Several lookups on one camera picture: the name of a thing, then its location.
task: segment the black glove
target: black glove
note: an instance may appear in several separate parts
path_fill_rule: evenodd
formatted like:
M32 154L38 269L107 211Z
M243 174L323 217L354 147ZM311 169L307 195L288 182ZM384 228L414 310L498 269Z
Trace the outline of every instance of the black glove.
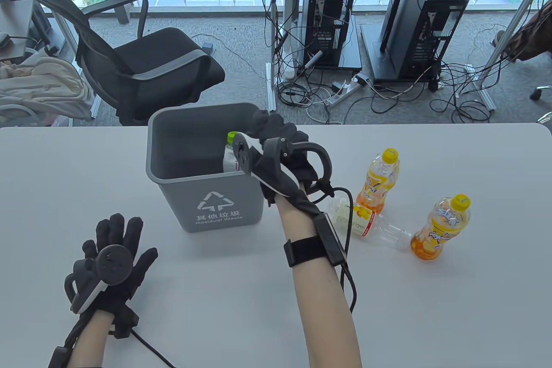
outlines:
M125 233L125 218L121 214L113 214L109 220L102 220L98 223L98 226L96 226L96 242L94 242L94 240L87 240L82 245L82 251L85 252L85 259L95 259L98 252L105 246L111 244L120 244L126 247L132 254L132 258L135 259L143 226L144 222L142 222L141 218L133 217L129 220ZM144 281L147 270L155 259L157 259L157 256L158 253L155 247L142 253L142 256L140 256L138 262L136 262L132 268L132 272L128 278L123 283L109 286L105 291L100 292L85 313L93 313L97 309L112 313L116 317L114 321L116 332L121 330L120 328L118 329L118 325L131 324L136 326L138 324L138 317L136 317L136 314L126 306L126 301L132 299L136 289L138 289Z
M261 145L269 138L285 138L292 143L307 142L309 136L298 131L295 124L284 123L284 118L280 114L269 114L268 111L257 111L253 115L251 131L247 132L251 138L257 138ZM286 166L297 178L299 183L308 190L314 181L318 180L316 170L310 165L305 153L294 153L291 157L282 159L282 164ZM274 199L274 191L261 185L264 197L268 200Z

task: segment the gray trash bin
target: gray trash bin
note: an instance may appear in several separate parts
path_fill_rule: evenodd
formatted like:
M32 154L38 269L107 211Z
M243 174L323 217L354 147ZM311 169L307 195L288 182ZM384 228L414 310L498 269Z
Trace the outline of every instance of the gray trash bin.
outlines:
M146 172L187 232L249 226L263 215L259 182L223 173L226 137L250 129L254 104L165 108L148 123Z

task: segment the wrist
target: wrist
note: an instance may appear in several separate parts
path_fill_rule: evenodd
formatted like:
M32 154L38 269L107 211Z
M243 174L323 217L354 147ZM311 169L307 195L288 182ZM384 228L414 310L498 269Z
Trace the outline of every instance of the wrist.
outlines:
M280 195L276 195L274 201L276 201L278 211L280 212L280 219L282 220L286 239L295 242L296 240L316 236L314 222L312 222L312 218L308 214L299 211L285 197Z
M106 325L108 328L113 324L114 319L115 315L111 312L102 311L100 309L94 311L94 315L92 317L92 320L95 321L95 323Z

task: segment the recycling symbol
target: recycling symbol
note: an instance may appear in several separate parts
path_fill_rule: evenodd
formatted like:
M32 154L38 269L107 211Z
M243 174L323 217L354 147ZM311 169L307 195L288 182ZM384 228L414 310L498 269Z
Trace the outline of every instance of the recycling symbol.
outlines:
M209 199L212 196L217 197L218 198L217 201L221 204L209 205L208 206L207 201L209 201ZM234 202L232 200L229 200L228 198L226 198L225 196L223 196L222 194L220 194L216 191L211 191L209 194L207 194L207 196L203 199L203 201L201 201L201 203L199 203L198 210L221 211L223 208L232 207L233 205L234 205Z

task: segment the forearm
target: forearm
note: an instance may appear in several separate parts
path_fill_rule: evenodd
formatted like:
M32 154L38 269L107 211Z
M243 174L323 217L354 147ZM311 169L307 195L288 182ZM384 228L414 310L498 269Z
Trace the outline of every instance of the forearm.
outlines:
M67 368L96 368L103 364L103 354L114 316L96 311L79 336Z
M276 197L286 239L316 235L312 219ZM357 333L335 269L326 258L293 267L295 293L311 368L361 367Z

